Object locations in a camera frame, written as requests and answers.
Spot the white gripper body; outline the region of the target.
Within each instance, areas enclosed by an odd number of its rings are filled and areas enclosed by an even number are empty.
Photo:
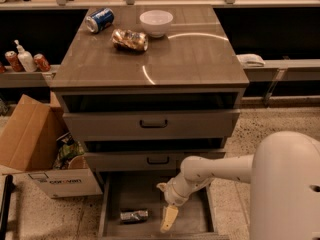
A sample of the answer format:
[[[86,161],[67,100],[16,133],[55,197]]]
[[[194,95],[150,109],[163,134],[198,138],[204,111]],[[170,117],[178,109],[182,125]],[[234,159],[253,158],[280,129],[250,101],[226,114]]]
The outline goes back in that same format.
[[[165,184],[164,197],[169,205],[181,207],[188,200],[189,197],[208,186],[212,182],[212,178],[206,179],[202,182],[193,182],[181,177],[171,178]]]

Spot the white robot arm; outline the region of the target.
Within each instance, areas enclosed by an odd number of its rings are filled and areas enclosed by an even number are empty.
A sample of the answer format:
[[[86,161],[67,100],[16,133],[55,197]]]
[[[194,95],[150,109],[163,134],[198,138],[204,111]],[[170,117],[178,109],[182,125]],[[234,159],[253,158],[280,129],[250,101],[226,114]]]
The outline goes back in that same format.
[[[320,240],[320,142],[281,131],[253,155],[185,158],[180,173],[157,187],[168,205],[160,231],[170,230],[189,196],[221,178],[250,185],[250,240]]]

